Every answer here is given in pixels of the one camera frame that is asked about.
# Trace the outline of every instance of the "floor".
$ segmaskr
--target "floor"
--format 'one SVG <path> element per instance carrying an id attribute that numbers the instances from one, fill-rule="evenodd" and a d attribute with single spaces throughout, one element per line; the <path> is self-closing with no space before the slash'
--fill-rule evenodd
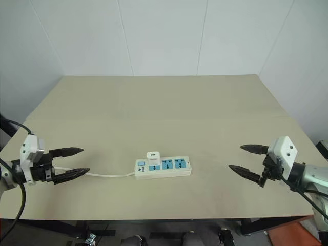
<path id="1" fill-rule="evenodd" d="M 2 228 L 8 226 L 8 222 L 2 221 Z M 270 240 L 265 233 L 257 233 L 251 236 L 239 236 L 233 230 L 237 226 L 237 222 L 225 222 L 221 220 L 211 222 L 115 222 L 108 225 L 108 230 L 115 229 L 115 237 L 103 237 L 98 246 L 119 246 L 122 239 L 132 235 L 143 235 L 149 246 L 180 246 L 179 239 L 149 239 L 151 232 L 197 232 L 204 241 L 205 246 L 219 245 L 218 230 L 220 227 L 232 229 L 236 246 L 271 246 Z M 106 224 L 93 225 L 93 229 L 105 229 Z M 50 232 L 42 229 L 28 227 L 26 225 L 17 224 L 16 228 L 3 241 L 2 246 L 66 246 L 68 241 L 81 243 L 81 240 L 72 239 L 62 234 Z"/>
<path id="2" fill-rule="evenodd" d="M 314 218 L 303 220 L 300 222 L 303 227 L 305 227 L 316 239 L 319 240 L 319 233 L 314 221 Z"/>

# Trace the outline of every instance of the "metal frame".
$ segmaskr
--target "metal frame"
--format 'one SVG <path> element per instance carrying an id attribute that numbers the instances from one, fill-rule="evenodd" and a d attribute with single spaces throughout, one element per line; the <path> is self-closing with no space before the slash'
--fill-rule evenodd
<path id="1" fill-rule="evenodd" d="M 52 232 L 64 234 L 73 238 L 87 239 L 90 233 L 95 234 L 99 237 L 114 237 L 116 234 L 115 230 L 93 230 L 89 228 L 87 221 L 77 221 L 76 225 L 71 225 L 57 220 L 30 220 L 20 219 L 18 223 L 36 227 Z"/>
<path id="2" fill-rule="evenodd" d="M 250 219 L 243 219 L 241 220 L 240 232 L 242 235 L 251 235 L 253 233 L 267 231 L 289 223 L 306 220 L 311 217 L 312 216 L 262 218 L 254 222 L 251 222 Z"/>
<path id="3" fill-rule="evenodd" d="M 220 219 L 222 221 L 240 221 L 240 233 L 242 235 L 251 235 L 253 233 L 258 233 L 279 227 L 285 224 L 299 222 L 305 219 L 311 218 L 311 216 L 292 216 L 292 217 L 271 217 L 271 218 L 261 218 L 255 221 L 251 219 Z M 112 237 L 115 236 L 115 230 L 93 230 L 89 226 L 93 224 L 109 224 L 110 222 L 122 222 L 122 223 L 154 223 L 154 222 L 186 222 L 186 221 L 213 221 L 219 219 L 168 219 L 168 220 L 92 220 L 92 221 L 77 221 L 76 225 L 65 223 L 57 220 L 27 220 L 21 219 L 18 223 L 40 228 L 48 231 L 53 231 L 57 233 L 64 234 L 72 238 L 87 239 L 90 233 L 95 234 L 97 237 Z M 150 238 L 166 238 L 166 239 L 177 239 L 181 238 L 181 233 L 167 233 L 167 232 L 151 232 Z"/>

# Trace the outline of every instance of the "power strip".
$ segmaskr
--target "power strip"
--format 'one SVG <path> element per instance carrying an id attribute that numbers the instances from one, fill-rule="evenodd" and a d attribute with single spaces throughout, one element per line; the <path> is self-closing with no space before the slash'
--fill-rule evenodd
<path id="1" fill-rule="evenodd" d="M 191 165 L 189 157 L 174 156 L 160 158 L 156 165 L 149 165 L 149 159 L 135 161 L 134 176 L 136 179 L 168 178 L 190 176 Z"/>

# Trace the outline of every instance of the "power cord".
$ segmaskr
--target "power cord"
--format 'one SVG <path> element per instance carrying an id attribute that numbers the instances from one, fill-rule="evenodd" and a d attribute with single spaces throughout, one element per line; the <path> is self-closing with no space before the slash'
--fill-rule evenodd
<path id="1" fill-rule="evenodd" d="M 10 122 L 10 123 L 13 123 L 13 124 L 15 124 L 15 125 L 17 125 L 17 126 L 20 126 L 20 127 L 24 128 L 24 129 L 27 131 L 27 133 L 28 133 L 29 135 L 34 135 L 34 134 L 32 133 L 32 131 L 31 131 L 28 127 L 24 126 L 23 124 L 18 123 L 18 122 L 13 121 L 13 120 L 10 120 L 10 119 L 6 119 L 6 121 L 8 121 L 8 122 Z"/>
<path id="2" fill-rule="evenodd" d="M 297 192 L 298 194 L 300 194 L 305 200 L 308 201 L 309 204 L 311 204 L 320 214 L 322 214 L 322 216 L 325 219 L 328 219 L 328 215 L 321 209 L 319 208 L 311 199 L 309 199 L 304 192 L 310 192 L 310 193 L 316 193 L 318 195 L 320 195 L 322 192 L 317 192 L 317 191 L 313 191 L 313 190 L 308 190 L 308 191 L 303 191 L 302 189 L 296 187 L 294 184 L 290 183 L 289 181 L 287 181 L 283 176 L 281 176 L 281 180 L 284 181 L 290 188 L 292 191 Z"/>
<path id="3" fill-rule="evenodd" d="M 7 237 L 7 235 L 11 232 L 11 230 L 15 227 L 17 221 L 19 220 L 19 218 L 21 217 L 21 215 L 23 213 L 23 210 L 25 207 L 25 202 L 26 202 L 26 191 L 25 191 L 25 187 L 24 187 L 22 180 L 18 177 L 18 175 L 14 172 L 14 170 L 7 163 L 5 163 L 1 158 L 0 158 L 0 164 L 2 166 L 4 166 L 11 173 L 11 175 L 16 179 L 16 182 L 19 184 L 20 190 L 22 191 L 22 204 L 20 205 L 19 212 L 18 212 L 16 218 L 14 219 L 13 223 L 11 224 L 10 228 L 8 229 L 8 231 L 6 231 L 1 236 L 0 242 L 2 242 L 2 240 L 5 237 Z"/>
<path id="4" fill-rule="evenodd" d="M 306 192 L 306 193 L 314 193 L 314 194 L 317 194 L 317 195 L 324 196 L 324 197 L 327 197 L 327 198 L 328 198 L 328 194 L 323 193 L 323 192 L 320 192 L 320 191 L 315 191 L 315 190 L 305 190 L 304 192 Z"/>
<path id="5" fill-rule="evenodd" d="M 73 168 L 63 168 L 63 167 L 54 167 L 55 169 L 59 170 L 73 170 Z M 133 173 L 127 173 L 123 175 L 105 175 L 105 174 L 95 174 L 95 173 L 85 173 L 85 175 L 95 176 L 95 177 L 104 177 L 104 178 L 122 178 L 134 175 Z"/>

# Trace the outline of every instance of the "table surface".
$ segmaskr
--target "table surface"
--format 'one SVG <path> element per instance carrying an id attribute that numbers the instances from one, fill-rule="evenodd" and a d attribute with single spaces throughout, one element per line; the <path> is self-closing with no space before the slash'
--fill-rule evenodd
<path id="1" fill-rule="evenodd" d="M 241 178 L 228 164 L 263 171 L 264 155 L 239 148 L 269 145 L 288 135 L 297 162 L 326 165 L 312 142 L 256 75 L 186 77 L 66 76 L 29 115 L 25 125 L 46 150 L 80 147 L 55 166 L 125 174 L 148 151 L 187 155 L 187 177 L 136 180 L 83 176 L 54 185 L 28 186 L 23 219 L 141 220 L 277 217 L 312 214 L 311 206 L 278 181 L 265 188 Z M 19 158 L 20 129 L 1 151 Z M 0 202 L 14 218 L 19 188 Z"/>

